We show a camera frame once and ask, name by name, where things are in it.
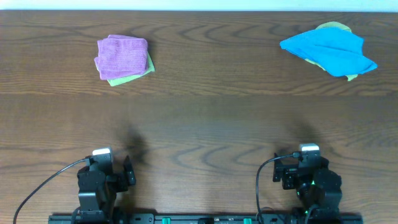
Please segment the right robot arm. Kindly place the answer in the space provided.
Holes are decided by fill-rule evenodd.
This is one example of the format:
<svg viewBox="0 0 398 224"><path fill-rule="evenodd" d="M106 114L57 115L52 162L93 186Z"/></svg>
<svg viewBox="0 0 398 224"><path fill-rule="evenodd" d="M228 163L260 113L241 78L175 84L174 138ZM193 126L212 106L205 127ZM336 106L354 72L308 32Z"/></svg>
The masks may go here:
<svg viewBox="0 0 398 224"><path fill-rule="evenodd" d="M341 176L328 168L320 151L299 151L275 156L273 181L284 190L295 190L302 208L296 208L289 223L332 223L339 219Z"/></svg>

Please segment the blue microfiber cloth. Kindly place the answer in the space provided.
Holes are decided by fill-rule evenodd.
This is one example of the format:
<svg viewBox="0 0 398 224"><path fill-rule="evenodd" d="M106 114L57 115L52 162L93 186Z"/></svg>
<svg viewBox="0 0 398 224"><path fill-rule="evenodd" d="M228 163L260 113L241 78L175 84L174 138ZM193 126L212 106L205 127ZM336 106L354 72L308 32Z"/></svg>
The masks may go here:
<svg viewBox="0 0 398 224"><path fill-rule="evenodd" d="M280 47L302 59L319 64L330 75L362 75L377 68L363 55L364 39L337 27L310 30L280 43Z"/></svg>

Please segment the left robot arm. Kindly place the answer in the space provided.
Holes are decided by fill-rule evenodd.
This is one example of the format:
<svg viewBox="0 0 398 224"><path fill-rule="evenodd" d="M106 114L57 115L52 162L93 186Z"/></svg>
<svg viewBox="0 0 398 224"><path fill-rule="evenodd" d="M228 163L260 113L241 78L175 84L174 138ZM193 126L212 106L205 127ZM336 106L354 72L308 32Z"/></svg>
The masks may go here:
<svg viewBox="0 0 398 224"><path fill-rule="evenodd" d="M127 217L114 204L120 192L136 184L129 156L123 161L123 170L113 171L110 153L88 156L86 166L77 173L80 206L72 213L71 223L126 223Z"/></svg>

